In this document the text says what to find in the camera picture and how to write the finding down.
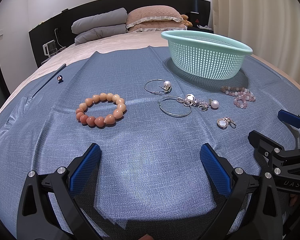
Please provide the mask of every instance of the beaded bracelet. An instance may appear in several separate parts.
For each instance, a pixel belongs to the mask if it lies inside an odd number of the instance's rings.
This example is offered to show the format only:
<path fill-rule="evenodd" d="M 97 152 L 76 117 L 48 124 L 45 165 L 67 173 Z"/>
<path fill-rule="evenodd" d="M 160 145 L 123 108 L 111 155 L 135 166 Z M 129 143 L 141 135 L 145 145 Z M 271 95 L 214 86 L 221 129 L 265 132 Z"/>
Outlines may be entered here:
<path fill-rule="evenodd" d="M 99 101 L 106 101 L 109 102 L 113 101 L 117 105 L 117 109 L 114 110 L 113 114 L 108 114 L 106 118 L 99 116 L 95 118 L 94 116 L 87 116 L 84 114 L 84 111 L 87 110 L 88 106 L 91 106 L 92 103 L 98 103 Z M 112 93 L 101 93 L 100 95 L 93 95 L 92 98 L 87 98 L 84 103 L 79 105 L 79 108 L 75 111 L 76 118 L 82 124 L 88 124 L 89 126 L 98 126 L 104 127 L 105 124 L 114 124 L 116 119 L 120 119 L 123 117 L 123 113 L 126 111 L 126 105 L 124 104 L 124 99 L 120 98 L 118 94 Z"/>
<path fill-rule="evenodd" d="M 240 108 L 247 108 L 248 106 L 248 101 L 251 102 L 255 102 L 256 101 L 256 97 L 253 95 L 253 93 L 251 91 L 249 91 L 249 89 L 246 89 L 244 87 L 221 87 L 222 92 L 224 92 L 226 95 L 229 96 L 233 96 L 234 100 L 233 103 L 234 105 L 236 105 L 237 107 Z"/>

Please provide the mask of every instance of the mint green basket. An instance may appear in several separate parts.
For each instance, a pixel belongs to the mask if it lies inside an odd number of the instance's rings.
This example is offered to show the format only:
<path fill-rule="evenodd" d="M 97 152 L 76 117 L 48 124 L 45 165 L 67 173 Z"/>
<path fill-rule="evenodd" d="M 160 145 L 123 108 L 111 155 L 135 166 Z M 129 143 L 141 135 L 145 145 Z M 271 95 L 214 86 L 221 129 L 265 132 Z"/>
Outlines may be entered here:
<path fill-rule="evenodd" d="M 183 71 L 209 79 L 229 79 L 252 49 L 233 39 L 199 31 L 165 31 L 173 63 Z"/>

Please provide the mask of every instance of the orange bead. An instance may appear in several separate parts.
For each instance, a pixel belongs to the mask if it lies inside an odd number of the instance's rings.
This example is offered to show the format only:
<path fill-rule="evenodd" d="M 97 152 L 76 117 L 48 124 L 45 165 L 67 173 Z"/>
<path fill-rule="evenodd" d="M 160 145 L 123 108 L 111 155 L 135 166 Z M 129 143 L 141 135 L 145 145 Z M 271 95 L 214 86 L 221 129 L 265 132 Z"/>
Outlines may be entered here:
<path fill-rule="evenodd" d="M 79 108 L 82 108 L 84 111 L 86 111 L 87 110 L 87 104 L 86 103 L 81 103 L 80 105 L 79 105 Z"/>
<path fill-rule="evenodd" d="M 94 116 L 89 116 L 88 118 L 87 118 L 87 124 L 89 125 L 89 126 L 94 126 L 95 125 L 95 123 L 94 123 L 94 120 L 95 120 L 96 118 L 94 117 Z"/>
<path fill-rule="evenodd" d="M 92 98 L 87 98 L 87 99 L 85 100 L 85 102 L 86 102 L 87 106 L 91 106 L 92 103 L 93 103 L 93 100 L 92 100 Z"/>
<path fill-rule="evenodd" d="M 75 111 L 75 113 L 77 114 L 77 113 L 79 113 L 79 112 L 84 112 L 84 110 L 83 110 L 81 107 L 79 107 L 79 108 Z"/>
<path fill-rule="evenodd" d="M 116 101 L 116 104 L 124 104 L 124 99 L 123 98 L 119 98 L 117 101 Z"/>
<path fill-rule="evenodd" d="M 98 127 L 104 127 L 104 125 L 105 125 L 105 119 L 102 116 L 99 116 L 98 118 L 96 118 L 94 120 L 94 123 Z"/>
<path fill-rule="evenodd" d="M 108 114 L 105 118 L 105 123 L 106 124 L 114 124 L 115 123 L 115 117 L 113 114 Z"/>
<path fill-rule="evenodd" d="M 112 98 L 113 98 L 113 94 L 112 93 L 107 94 L 107 100 L 108 101 L 112 101 Z"/>
<path fill-rule="evenodd" d="M 117 105 L 117 109 L 121 110 L 124 113 L 124 111 L 126 111 L 127 107 L 125 104 L 120 103 Z"/>
<path fill-rule="evenodd" d="M 113 115 L 116 119 L 120 119 L 121 117 L 123 117 L 123 112 L 119 109 L 116 109 L 113 111 Z"/>
<path fill-rule="evenodd" d="M 99 95 L 93 95 L 92 100 L 93 100 L 93 102 L 97 103 L 97 102 L 100 101 L 100 96 Z"/>
<path fill-rule="evenodd" d="M 107 100 L 107 94 L 106 94 L 106 93 L 101 93 L 101 94 L 100 94 L 100 100 L 101 100 L 101 101 Z"/>
<path fill-rule="evenodd" d="M 76 119 L 80 122 L 80 117 L 83 116 L 83 115 L 84 115 L 83 112 L 78 112 L 78 113 L 75 115 L 75 117 L 76 117 Z"/>
<path fill-rule="evenodd" d="M 112 97 L 112 101 L 114 102 L 114 103 L 116 103 L 117 102 L 117 100 L 120 98 L 120 96 L 118 95 L 118 94 L 115 94 L 113 97 Z"/>
<path fill-rule="evenodd" d="M 88 119 L 88 116 L 86 114 L 84 114 L 80 117 L 80 122 L 82 124 L 87 124 L 87 119 Z"/>

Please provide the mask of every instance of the teddy bear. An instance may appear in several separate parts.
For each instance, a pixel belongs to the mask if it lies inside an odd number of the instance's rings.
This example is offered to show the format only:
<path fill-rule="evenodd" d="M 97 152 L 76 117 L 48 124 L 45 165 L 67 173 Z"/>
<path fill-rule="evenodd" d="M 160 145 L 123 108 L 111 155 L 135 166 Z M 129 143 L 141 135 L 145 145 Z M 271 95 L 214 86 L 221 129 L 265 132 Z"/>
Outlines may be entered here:
<path fill-rule="evenodd" d="M 192 23 L 187 21 L 189 18 L 187 15 L 182 14 L 181 17 L 183 18 L 183 21 L 181 23 L 183 23 L 187 27 L 192 27 Z"/>

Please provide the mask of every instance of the finger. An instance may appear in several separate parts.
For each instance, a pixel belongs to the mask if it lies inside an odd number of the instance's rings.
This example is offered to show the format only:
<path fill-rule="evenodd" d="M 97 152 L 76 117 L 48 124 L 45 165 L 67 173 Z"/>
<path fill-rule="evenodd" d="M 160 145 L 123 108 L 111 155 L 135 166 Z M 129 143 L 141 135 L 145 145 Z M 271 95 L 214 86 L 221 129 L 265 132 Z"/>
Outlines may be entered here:
<path fill-rule="evenodd" d="M 141 237 L 139 240 L 154 240 L 154 239 L 152 238 L 152 236 L 146 234 L 145 236 Z"/>
<path fill-rule="evenodd" d="M 289 206 L 293 207 L 293 205 L 297 202 L 297 200 L 298 200 L 298 196 L 294 195 L 294 197 L 290 200 Z"/>

